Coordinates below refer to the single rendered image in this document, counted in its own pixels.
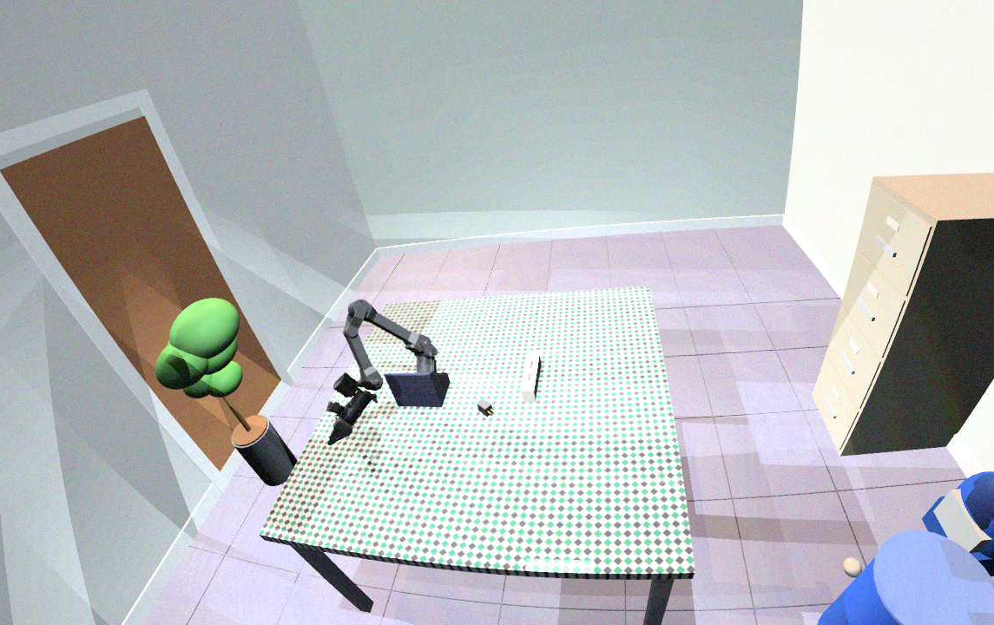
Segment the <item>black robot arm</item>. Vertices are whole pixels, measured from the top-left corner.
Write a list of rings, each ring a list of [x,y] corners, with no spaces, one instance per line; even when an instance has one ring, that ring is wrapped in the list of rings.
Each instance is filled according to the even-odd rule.
[[[438,349],[435,345],[431,343],[431,338],[425,335],[418,335],[418,333],[406,331],[401,325],[393,323],[389,318],[383,317],[377,310],[370,305],[370,302],[365,299],[357,299],[350,302],[349,307],[347,307],[347,318],[345,324],[345,330],[343,335],[345,335],[347,344],[350,346],[355,358],[355,363],[360,369],[360,380],[355,380],[349,373],[342,373],[338,380],[335,380],[333,389],[337,391],[343,397],[352,397],[352,401],[355,406],[360,409],[365,409],[371,400],[378,403],[377,395],[371,394],[369,391],[377,391],[383,387],[383,379],[380,376],[380,372],[375,369],[372,361],[368,358],[368,353],[366,353],[365,348],[360,340],[360,335],[358,333],[363,321],[366,323],[371,323],[382,331],[388,332],[405,343],[405,349],[414,353],[416,356],[416,372],[414,373],[433,373],[437,372],[437,360]],[[364,391],[359,387],[365,388]],[[369,389],[367,391],[366,389]],[[326,411],[332,412],[332,414],[338,414],[343,418],[346,414],[347,407],[341,406],[337,401],[329,401],[327,403]]]

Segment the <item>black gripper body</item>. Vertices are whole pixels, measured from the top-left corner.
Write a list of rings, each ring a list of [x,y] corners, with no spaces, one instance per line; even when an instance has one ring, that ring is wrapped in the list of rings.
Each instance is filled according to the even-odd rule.
[[[343,418],[340,415],[335,415],[335,427],[339,428],[347,436],[352,434],[352,425],[357,422],[357,418],[362,415],[363,409],[358,408],[352,401],[347,401],[347,411]]]

